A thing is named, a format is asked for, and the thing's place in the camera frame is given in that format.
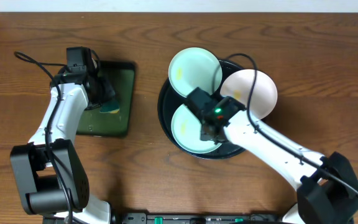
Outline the mint green plate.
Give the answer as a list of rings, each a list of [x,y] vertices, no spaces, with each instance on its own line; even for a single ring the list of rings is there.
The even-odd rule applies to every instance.
[[[171,131],[179,146],[195,154],[206,154],[222,145],[212,140],[201,140],[201,123],[184,104],[180,105],[173,114]]]
[[[172,58],[168,79],[172,88],[184,98],[197,87],[212,95],[223,80],[223,71],[219,60],[210,51],[190,47]]]

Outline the green yellow sponge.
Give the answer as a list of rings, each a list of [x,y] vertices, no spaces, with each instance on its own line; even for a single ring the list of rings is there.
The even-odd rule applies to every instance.
[[[119,112],[119,102],[115,98],[106,101],[101,105],[99,112],[116,114]]]

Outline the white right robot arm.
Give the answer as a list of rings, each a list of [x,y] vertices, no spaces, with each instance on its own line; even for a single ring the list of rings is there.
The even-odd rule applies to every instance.
[[[227,96],[217,101],[196,88],[185,100],[201,121],[201,138],[242,147],[278,172],[296,191],[297,202],[282,223],[350,223],[358,211],[358,178],[347,158],[329,157],[278,133]]]

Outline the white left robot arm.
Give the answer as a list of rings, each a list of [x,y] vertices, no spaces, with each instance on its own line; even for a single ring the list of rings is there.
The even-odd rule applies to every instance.
[[[56,75],[46,71],[50,103],[40,126],[10,154],[22,208],[44,223],[113,223],[111,205],[90,192],[74,142],[83,112],[101,107],[114,91],[98,74],[94,50],[69,47],[60,67]]]

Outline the round black tray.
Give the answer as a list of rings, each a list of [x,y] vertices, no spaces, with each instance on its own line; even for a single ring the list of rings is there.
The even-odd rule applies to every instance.
[[[246,151],[244,148],[230,144],[228,142],[223,143],[216,150],[205,154],[190,152],[184,149],[183,147],[181,147],[173,137],[171,131],[171,122],[174,112],[184,102],[185,102],[184,97],[180,96],[171,86],[169,79],[166,79],[158,96],[158,103],[157,103],[158,119],[160,121],[161,127],[165,135],[177,148],[194,157],[198,157],[201,159],[216,159],[216,160],[228,159]]]

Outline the black rectangular water tray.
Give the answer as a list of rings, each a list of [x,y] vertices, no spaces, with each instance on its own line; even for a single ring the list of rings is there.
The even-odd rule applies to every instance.
[[[89,136],[123,137],[129,129],[136,65],[132,62],[101,62],[99,76],[112,85],[114,98],[119,102],[116,114],[100,113],[100,107],[86,110],[81,115],[77,134]]]

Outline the pink plate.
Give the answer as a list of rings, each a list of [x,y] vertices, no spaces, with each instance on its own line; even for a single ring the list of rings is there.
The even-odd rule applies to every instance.
[[[234,72],[222,84],[220,95],[230,96],[247,106],[247,100],[254,80],[255,70],[245,69]],[[277,87],[264,72],[257,71],[257,79],[250,101],[250,112],[258,119],[268,116],[278,98]]]

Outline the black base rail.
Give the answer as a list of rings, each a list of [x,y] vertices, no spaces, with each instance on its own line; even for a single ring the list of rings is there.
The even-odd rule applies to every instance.
[[[122,224],[232,224],[232,223],[280,223],[276,215],[179,215],[127,213]]]

